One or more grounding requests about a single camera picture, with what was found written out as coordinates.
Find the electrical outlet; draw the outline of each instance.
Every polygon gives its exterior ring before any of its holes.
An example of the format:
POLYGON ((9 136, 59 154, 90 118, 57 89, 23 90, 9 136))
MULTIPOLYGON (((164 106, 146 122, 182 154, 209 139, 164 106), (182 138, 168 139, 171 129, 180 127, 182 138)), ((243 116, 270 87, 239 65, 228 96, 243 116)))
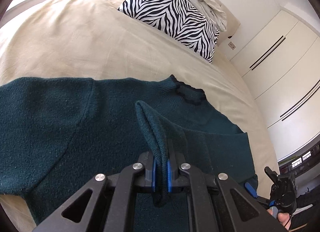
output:
POLYGON ((230 42, 230 43, 228 44, 228 46, 231 47, 232 50, 234 50, 234 49, 236 48, 236 46, 235 46, 232 42, 230 42))

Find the human hand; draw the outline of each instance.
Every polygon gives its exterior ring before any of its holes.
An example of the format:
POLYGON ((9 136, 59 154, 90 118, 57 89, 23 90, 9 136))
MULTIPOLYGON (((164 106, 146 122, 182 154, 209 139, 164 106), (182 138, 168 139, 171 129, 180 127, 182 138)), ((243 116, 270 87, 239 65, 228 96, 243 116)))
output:
MULTIPOLYGON (((267 210, 267 211, 270 215, 272 215, 272 210, 267 210)), ((289 219, 290 219, 289 213, 279 213, 278 214, 278 220, 280 221, 280 223, 282 224, 282 226, 284 226, 284 228, 286 230, 289 230, 290 225, 291 225, 291 220, 289 221, 289 219)))

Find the metal screw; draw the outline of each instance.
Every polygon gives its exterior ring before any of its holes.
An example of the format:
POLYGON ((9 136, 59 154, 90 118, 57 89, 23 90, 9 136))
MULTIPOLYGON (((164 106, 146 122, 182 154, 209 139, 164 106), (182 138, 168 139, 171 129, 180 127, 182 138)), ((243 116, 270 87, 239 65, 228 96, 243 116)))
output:
POLYGON ((137 162, 137 163, 133 164, 132 167, 134 169, 141 169, 143 167, 143 165, 141 163, 137 162))
POLYGON ((190 169, 191 165, 189 163, 182 163, 181 164, 181 169, 190 169))
POLYGON ((226 180, 228 179, 228 175, 222 172, 222 173, 219 173, 218 178, 220 180, 226 180))
POLYGON ((105 178, 106 176, 102 173, 96 175, 96 181, 103 181, 105 178))

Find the wardrobe handle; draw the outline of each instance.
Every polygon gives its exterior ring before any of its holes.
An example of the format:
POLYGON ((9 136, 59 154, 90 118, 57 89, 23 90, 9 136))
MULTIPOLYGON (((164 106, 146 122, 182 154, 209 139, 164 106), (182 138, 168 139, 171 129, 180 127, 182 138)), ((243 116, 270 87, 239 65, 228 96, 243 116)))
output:
POLYGON ((259 59, 254 62, 249 68, 252 68, 251 70, 255 69, 263 60, 265 60, 279 45, 285 40, 285 37, 282 35, 280 39, 278 39, 272 47, 270 47, 259 59))
POLYGON ((320 80, 311 88, 311 90, 302 97, 299 102, 297 102, 294 106, 292 106, 289 110, 287 110, 284 114, 280 115, 282 121, 287 119, 290 115, 292 115, 296 110, 298 110, 305 102, 307 102, 320 88, 320 80))

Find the dark green sweater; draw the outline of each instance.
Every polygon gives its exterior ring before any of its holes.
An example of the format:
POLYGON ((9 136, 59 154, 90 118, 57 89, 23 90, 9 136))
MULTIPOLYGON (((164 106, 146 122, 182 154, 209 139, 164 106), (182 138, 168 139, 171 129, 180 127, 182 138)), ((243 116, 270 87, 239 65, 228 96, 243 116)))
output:
POLYGON ((161 194, 137 198, 137 231, 187 231, 183 195, 168 195, 167 138, 205 173, 257 188, 248 136, 174 76, 20 78, 0 87, 1 194, 22 196, 40 223, 97 173, 112 175, 151 148, 161 194))

